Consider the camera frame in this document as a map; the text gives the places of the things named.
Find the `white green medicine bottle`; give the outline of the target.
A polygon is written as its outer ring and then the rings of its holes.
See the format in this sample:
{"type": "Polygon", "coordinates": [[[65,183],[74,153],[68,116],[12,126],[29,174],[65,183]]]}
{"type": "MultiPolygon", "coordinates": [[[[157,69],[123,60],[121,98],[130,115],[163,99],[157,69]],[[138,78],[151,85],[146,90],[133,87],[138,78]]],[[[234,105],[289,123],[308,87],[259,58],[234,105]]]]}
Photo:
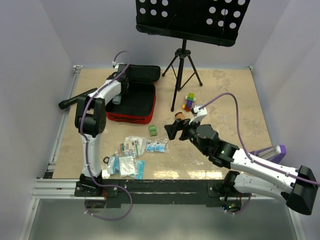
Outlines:
{"type": "Polygon", "coordinates": [[[118,95],[116,95],[116,96],[114,96],[114,97],[112,98],[112,103],[113,103],[114,105],[120,105],[120,104],[121,104],[121,100],[122,100],[122,95],[121,95],[121,94],[118,94],[118,95]]]}

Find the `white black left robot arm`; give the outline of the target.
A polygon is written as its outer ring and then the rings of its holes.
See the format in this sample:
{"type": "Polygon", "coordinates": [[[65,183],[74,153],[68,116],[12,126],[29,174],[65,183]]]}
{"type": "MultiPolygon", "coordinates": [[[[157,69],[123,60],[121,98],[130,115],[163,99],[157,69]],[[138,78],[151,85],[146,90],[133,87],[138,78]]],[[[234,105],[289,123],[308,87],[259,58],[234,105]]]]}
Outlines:
{"type": "Polygon", "coordinates": [[[83,146],[83,168],[76,190],[91,196],[99,196],[104,190],[100,160],[101,135],[106,128],[106,104],[128,90],[129,65],[117,67],[104,84],[94,92],[80,96],[77,101],[74,125],[78,129],[83,146]]]}

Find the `bandage strips plastic bag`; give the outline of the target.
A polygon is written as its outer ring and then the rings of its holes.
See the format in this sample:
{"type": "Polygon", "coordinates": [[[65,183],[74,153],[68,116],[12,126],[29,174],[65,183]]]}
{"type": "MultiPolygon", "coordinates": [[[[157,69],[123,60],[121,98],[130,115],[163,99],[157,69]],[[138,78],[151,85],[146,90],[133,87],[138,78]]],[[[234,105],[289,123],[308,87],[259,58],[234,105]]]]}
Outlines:
{"type": "Polygon", "coordinates": [[[118,144],[115,155],[118,157],[141,157],[146,150],[147,139],[140,136],[128,136],[118,144]]]}

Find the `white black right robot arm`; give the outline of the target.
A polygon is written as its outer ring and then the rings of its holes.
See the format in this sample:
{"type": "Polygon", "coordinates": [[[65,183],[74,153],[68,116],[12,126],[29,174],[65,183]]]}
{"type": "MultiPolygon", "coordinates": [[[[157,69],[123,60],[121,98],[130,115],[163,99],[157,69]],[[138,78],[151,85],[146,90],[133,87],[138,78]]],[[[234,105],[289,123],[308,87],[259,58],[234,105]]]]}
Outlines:
{"type": "Polygon", "coordinates": [[[220,139],[210,124],[176,119],[164,129],[169,140],[181,132],[180,141],[189,140],[215,166],[229,169],[222,185],[227,196],[258,194],[285,201],[297,213],[312,214],[320,184],[309,167],[288,167],[247,153],[220,139]]]}

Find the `brown medicine bottle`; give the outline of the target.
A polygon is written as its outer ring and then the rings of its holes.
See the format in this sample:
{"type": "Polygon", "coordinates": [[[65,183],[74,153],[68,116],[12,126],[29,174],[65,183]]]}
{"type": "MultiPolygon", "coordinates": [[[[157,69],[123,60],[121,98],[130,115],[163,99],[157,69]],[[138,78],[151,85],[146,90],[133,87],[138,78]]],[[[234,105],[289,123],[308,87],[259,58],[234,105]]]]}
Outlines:
{"type": "Polygon", "coordinates": [[[182,112],[177,112],[174,117],[177,121],[184,121],[186,119],[182,112]]]}

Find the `red black medicine kit case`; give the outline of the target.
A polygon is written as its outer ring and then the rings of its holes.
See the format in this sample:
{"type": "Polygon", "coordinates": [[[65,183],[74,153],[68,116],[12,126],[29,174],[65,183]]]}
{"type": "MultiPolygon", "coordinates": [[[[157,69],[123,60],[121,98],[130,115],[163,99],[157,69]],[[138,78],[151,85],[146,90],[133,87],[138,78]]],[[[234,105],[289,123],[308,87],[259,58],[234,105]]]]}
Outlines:
{"type": "Polygon", "coordinates": [[[109,101],[105,106],[106,116],[115,122],[146,125],[152,120],[156,104],[154,85],[161,75],[157,65],[131,64],[128,94],[121,95],[120,105],[109,101]]]}

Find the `white gauze plastic bag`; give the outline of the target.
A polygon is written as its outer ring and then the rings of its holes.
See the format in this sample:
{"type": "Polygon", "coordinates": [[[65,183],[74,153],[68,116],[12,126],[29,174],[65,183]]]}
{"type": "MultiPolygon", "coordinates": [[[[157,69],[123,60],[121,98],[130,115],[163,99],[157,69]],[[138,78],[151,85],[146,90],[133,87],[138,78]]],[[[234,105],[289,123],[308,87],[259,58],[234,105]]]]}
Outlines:
{"type": "Polygon", "coordinates": [[[121,177],[136,175],[138,170],[134,158],[132,156],[119,157],[119,171],[121,177]]]}

